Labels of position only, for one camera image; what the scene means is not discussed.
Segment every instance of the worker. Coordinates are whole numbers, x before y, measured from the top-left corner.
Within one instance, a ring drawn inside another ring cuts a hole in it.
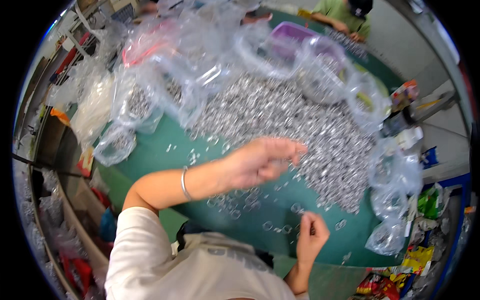
[[[283,280],[273,272],[271,260],[265,262],[252,246],[217,232],[183,228],[177,234],[183,249],[173,256],[158,218],[159,210],[174,205],[275,180],[306,152],[306,146],[290,139],[264,137],[221,159],[141,177],[118,217],[107,299],[307,300],[313,262],[330,235],[319,215],[302,215],[297,260]]]
[[[332,26],[355,42],[364,43],[370,34],[373,0],[321,0],[311,18]]]

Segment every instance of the cap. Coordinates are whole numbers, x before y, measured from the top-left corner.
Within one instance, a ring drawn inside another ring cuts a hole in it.
[[[365,19],[365,15],[372,10],[373,0],[348,0],[350,13],[359,18]]]

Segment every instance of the green shirt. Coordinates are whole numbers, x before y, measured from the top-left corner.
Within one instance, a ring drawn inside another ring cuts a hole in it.
[[[363,20],[351,14],[343,0],[321,0],[313,9],[313,13],[319,12],[324,16],[345,23],[350,32],[358,32],[359,35],[368,37],[370,34],[370,18],[365,16]]]

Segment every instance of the silver bangle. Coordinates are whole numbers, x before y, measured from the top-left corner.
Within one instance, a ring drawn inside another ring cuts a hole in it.
[[[183,166],[183,172],[181,173],[181,189],[183,191],[183,194],[185,195],[185,198],[187,198],[187,200],[191,202],[192,198],[190,197],[190,194],[188,194],[187,189],[185,188],[185,173],[187,172],[187,170],[188,167]]]

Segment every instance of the green work table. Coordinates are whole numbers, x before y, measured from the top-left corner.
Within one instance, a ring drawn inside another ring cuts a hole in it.
[[[274,12],[271,26],[275,27],[282,21],[301,25],[306,23],[306,20],[300,17]],[[320,24],[307,23],[312,30],[319,32],[323,30],[323,26]],[[402,84],[400,78],[374,57],[369,57],[368,62],[359,60],[358,63],[380,78],[388,89]],[[200,154],[196,164],[219,158],[223,156],[221,154],[223,143],[224,141],[220,139],[216,145],[213,145],[202,137],[192,141],[175,121],[164,116],[154,134],[137,133],[137,146],[129,158],[108,170],[120,172],[133,183],[150,172],[188,166],[187,157],[192,149],[195,153]],[[321,214],[331,232],[330,239],[316,259],[317,262],[340,265],[344,255],[351,252],[351,257],[345,262],[345,266],[375,267],[401,263],[403,254],[395,258],[377,255],[364,248],[373,228],[380,223],[372,212],[368,197],[361,201],[360,213],[357,215],[343,212],[337,205],[326,212],[322,207],[317,208],[315,205],[318,195],[313,190],[307,189],[303,180],[293,180],[294,175],[295,171],[289,171],[276,182],[261,186],[262,194],[258,197],[261,206],[258,209],[243,210],[243,200],[236,200],[239,203],[237,209],[241,212],[238,219],[233,219],[225,211],[219,211],[217,206],[212,208],[207,206],[206,201],[182,204],[173,209],[205,228],[224,233],[234,239],[249,243],[255,248],[295,257],[299,231],[295,227],[300,222],[300,216],[293,213],[290,208],[294,203],[298,203],[305,210]],[[275,186],[281,186],[281,189],[277,190],[274,188]],[[342,219],[347,221],[346,225],[335,231],[335,224]],[[270,231],[263,229],[266,221],[273,224]],[[290,225],[293,230],[289,234],[277,233],[273,230],[274,228],[283,228],[284,225]]]

